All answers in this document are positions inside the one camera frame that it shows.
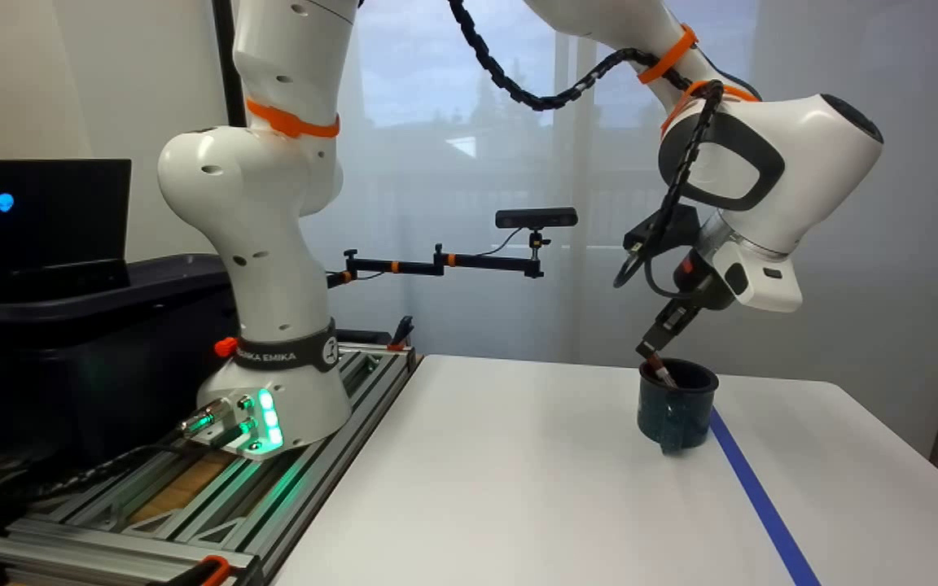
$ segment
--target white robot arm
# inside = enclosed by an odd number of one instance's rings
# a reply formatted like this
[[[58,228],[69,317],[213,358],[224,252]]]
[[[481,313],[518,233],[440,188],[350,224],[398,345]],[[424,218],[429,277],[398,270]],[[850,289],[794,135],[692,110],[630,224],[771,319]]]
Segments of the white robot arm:
[[[760,100],[701,55],[660,0],[528,4],[561,31],[651,55],[640,77],[668,107],[657,158],[668,182],[704,131],[695,182],[682,188],[722,215],[682,264],[682,294],[643,352],[660,352],[704,306],[794,309],[790,254],[868,175],[884,142],[875,128],[825,93]],[[336,93],[356,10],[359,0],[241,0],[234,65],[251,128],[182,135],[161,155],[163,195],[219,249],[241,319],[238,355],[203,386],[203,411],[187,423],[196,444],[267,459],[350,417],[327,281],[298,218],[328,204],[342,182]],[[722,89],[722,105],[701,124],[707,89]]]

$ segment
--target blue tape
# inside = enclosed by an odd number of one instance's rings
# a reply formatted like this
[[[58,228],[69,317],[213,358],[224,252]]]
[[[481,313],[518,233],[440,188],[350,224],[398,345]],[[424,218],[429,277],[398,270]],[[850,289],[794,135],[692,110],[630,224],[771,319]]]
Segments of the blue tape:
[[[742,448],[736,446],[726,421],[710,411],[707,417],[715,436],[721,441],[726,459],[730,459],[730,468],[736,473],[742,491],[749,494],[775,553],[781,556],[786,571],[792,572],[794,583],[800,586],[819,586],[819,572],[813,565],[806,560],[800,546],[794,544],[790,523],[781,522],[781,513],[775,512],[775,505],[770,501],[756,468],[749,464],[749,459],[742,456]]]

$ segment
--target blue light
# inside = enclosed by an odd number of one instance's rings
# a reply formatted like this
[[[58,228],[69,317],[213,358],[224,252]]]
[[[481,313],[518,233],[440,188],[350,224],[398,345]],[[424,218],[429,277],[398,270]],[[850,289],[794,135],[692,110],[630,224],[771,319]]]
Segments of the blue light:
[[[0,191],[0,215],[11,215],[17,204],[12,191]]]

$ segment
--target white table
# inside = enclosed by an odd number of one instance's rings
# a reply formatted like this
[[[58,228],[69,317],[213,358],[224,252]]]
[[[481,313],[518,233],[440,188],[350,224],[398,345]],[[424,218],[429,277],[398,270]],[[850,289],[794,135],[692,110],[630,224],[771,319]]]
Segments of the white table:
[[[668,459],[636,408],[630,369],[435,355],[278,583],[794,583],[721,441]],[[821,583],[938,586],[938,473],[841,386],[722,379],[716,411]]]

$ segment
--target black monitor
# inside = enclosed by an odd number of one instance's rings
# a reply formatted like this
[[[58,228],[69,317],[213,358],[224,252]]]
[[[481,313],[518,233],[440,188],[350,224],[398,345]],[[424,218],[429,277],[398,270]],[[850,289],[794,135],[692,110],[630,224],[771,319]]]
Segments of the black monitor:
[[[0,302],[126,284],[131,158],[0,158]]]

